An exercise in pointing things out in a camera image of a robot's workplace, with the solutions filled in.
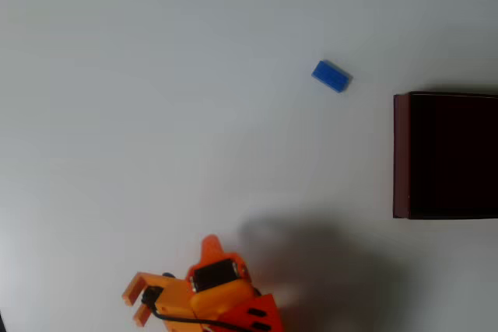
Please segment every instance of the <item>orange plastic part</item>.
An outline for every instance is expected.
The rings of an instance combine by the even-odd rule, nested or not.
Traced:
[[[255,309],[264,313],[264,316],[254,315],[249,313]],[[253,328],[254,323],[262,323],[271,327],[271,332],[283,332],[282,321],[280,320],[279,310],[275,304],[272,295],[263,295],[250,299],[249,301],[233,308],[224,313],[218,318],[223,322],[231,323],[248,330],[256,330]],[[212,327],[213,332],[226,332],[226,329],[221,327]]]
[[[124,303],[132,306],[140,296],[142,290],[149,286],[163,288],[160,297],[156,300],[156,308],[159,313],[196,319],[194,311],[190,306],[190,298],[193,295],[191,285],[181,279],[139,272],[123,293],[122,298]],[[141,304],[133,316],[133,320],[137,326],[144,327],[150,314],[150,309],[146,305]],[[178,323],[166,320],[164,324],[169,331],[202,332],[201,324]]]
[[[252,284],[239,279],[199,292],[192,296],[190,304],[197,318],[216,320],[221,314],[253,297]]]

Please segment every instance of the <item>black cable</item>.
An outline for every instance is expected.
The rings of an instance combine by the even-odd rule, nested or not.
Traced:
[[[198,324],[208,324],[210,326],[214,327],[222,327],[227,330],[235,330],[236,332],[252,332],[251,330],[248,330],[243,327],[236,326],[234,324],[230,323],[225,323],[221,322],[219,320],[209,320],[209,319],[190,319],[190,318],[182,318],[179,316],[168,316],[168,315],[163,315],[159,314],[157,310],[151,309],[154,316],[161,319],[161,320],[167,320],[168,322],[180,322],[180,323],[198,323]]]

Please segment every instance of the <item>blue rectangular block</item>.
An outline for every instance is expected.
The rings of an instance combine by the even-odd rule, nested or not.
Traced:
[[[341,93],[348,86],[351,76],[336,68],[326,60],[318,63],[312,74],[313,77],[322,81],[325,85]]]

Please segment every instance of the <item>black object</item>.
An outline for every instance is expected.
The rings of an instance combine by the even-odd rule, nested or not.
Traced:
[[[498,96],[395,96],[395,218],[498,218]]]
[[[260,310],[260,309],[253,309],[253,308],[250,308],[247,311],[247,313],[254,315],[254,316],[259,316],[260,318],[264,318],[267,315],[265,311]]]
[[[142,293],[142,303],[147,305],[150,309],[156,308],[156,301],[163,292],[161,287],[147,287]]]
[[[2,315],[0,314],[0,332],[7,332],[5,330],[5,325],[3,323],[3,320],[2,320]]]
[[[252,323],[251,327],[253,327],[256,330],[271,330],[272,329],[272,327],[269,326],[268,324],[259,323],[259,322]]]
[[[195,290],[202,292],[238,278],[236,264],[231,259],[227,259],[195,270],[193,280]]]

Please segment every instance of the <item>dark red box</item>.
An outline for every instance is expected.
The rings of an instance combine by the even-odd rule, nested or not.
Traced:
[[[498,95],[395,96],[395,218],[498,218]]]

